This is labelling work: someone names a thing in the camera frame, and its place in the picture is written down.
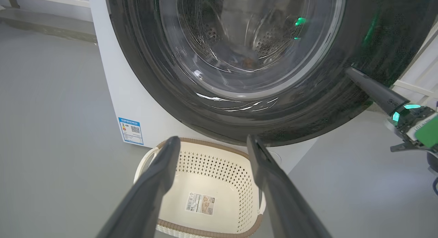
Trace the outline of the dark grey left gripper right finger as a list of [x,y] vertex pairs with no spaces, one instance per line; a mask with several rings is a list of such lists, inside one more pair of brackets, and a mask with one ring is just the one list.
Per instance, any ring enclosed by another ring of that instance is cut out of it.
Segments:
[[276,238],[330,238],[331,235],[287,174],[256,135],[247,148],[254,181],[266,199]]

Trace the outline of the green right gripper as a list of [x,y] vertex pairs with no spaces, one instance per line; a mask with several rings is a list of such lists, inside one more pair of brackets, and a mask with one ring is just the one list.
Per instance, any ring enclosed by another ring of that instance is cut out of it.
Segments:
[[437,111],[409,100],[355,68],[346,68],[346,75],[389,115],[387,126],[403,143],[391,146],[391,152],[422,150],[437,152]]

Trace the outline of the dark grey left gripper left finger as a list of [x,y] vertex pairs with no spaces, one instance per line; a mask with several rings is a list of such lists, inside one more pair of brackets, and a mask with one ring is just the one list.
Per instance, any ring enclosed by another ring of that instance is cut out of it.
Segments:
[[177,136],[166,140],[97,234],[98,238],[154,237],[163,197],[174,181],[180,146]]

